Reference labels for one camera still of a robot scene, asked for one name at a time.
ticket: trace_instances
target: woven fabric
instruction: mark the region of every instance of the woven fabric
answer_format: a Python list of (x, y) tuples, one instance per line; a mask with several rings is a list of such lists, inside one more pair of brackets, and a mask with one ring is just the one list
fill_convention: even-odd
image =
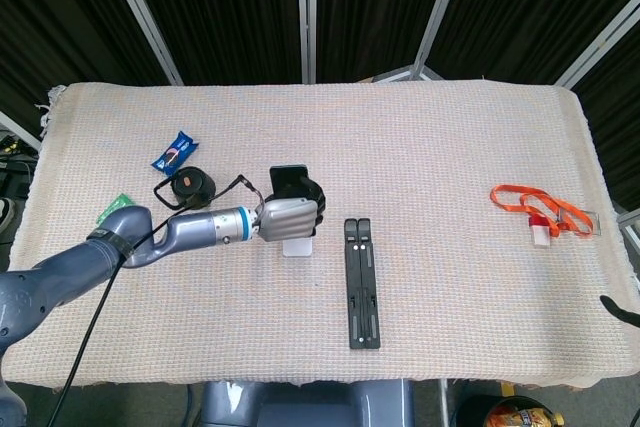
[[(183, 130), (220, 188), (304, 163), (326, 193), (311, 258), (261, 239), (165, 258), (116, 281), (76, 384), (235, 379), (488, 378), (586, 386), (640, 370), (640, 310), (577, 98), (488, 81), (270, 87), (76, 84), (53, 106), (11, 269), (78, 242), (120, 193), (153, 196), (150, 163)], [(602, 235), (531, 243), (489, 200), (538, 187), (596, 211)], [(237, 189), (216, 207), (256, 198)], [(382, 348), (352, 351), (343, 222), (370, 217)], [(102, 294), (55, 309), (4, 359), (8, 380), (60, 386)]]

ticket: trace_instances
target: green packet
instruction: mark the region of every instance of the green packet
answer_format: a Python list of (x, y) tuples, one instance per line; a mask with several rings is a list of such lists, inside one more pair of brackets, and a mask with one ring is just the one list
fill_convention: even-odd
[(118, 209), (121, 209), (122, 207), (126, 207), (127, 205), (136, 205), (136, 203), (131, 200), (126, 194), (120, 194), (113, 200), (113, 202), (111, 202), (111, 204), (109, 204), (109, 207), (107, 207), (105, 211), (100, 214), (100, 217), (98, 217), (98, 220), (96, 220), (96, 224), (100, 225), (109, 214), (115, 212)]

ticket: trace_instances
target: phone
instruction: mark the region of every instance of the phone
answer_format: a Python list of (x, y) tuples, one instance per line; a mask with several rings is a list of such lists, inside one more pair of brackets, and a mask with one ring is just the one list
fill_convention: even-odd
[(300, 197), (300, 191), (306, 187), (300, 183), (301, 178), (309, 178), (306, 165), (279, 165), (269, 169), (274, 197), (286, 199)]

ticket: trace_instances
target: white tag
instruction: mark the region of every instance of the white tag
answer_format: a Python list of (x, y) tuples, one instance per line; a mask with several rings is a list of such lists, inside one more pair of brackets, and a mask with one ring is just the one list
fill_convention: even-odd
[(282, 255), (284, 255), (285, 257), (311, 257), (312, 251), (312, 237), (282, 241)]
[(536, 247), (551, 247), (551, 233), (549, 227), (544, 225), (532, 225), (531, 236)]

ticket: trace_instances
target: snack bag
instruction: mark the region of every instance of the snack bag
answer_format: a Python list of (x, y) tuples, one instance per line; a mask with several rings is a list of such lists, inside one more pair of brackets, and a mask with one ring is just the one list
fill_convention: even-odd
[(545, 409), (524, 409), (512, 413), (494, 413), (487, 420), (487, 427), (557, 427), (564, 425), (560, 414)]
[(191, 137), (180, 131), (166, 152), (151, 165), (171, 177), (197, 147)]
[(100, 217), (98, 217), (98, 220), (96, 220), (96, 224), (100, 225), (102, 221), (106, 219), (111, 212), (118, 210), (122, 207), (126, 207), (127, 205), (136, 205), (136, 203), (133, 200), (131, 200), (131, 198), (129, 198), (128, 195), (120, 194), (118, 197), (116, 197), (113, 200), (113, 202), (111, 202), (111, 204), (109, 204), (109, 207), (107, 207), (104, 210), (104, 212), (100, 214)]

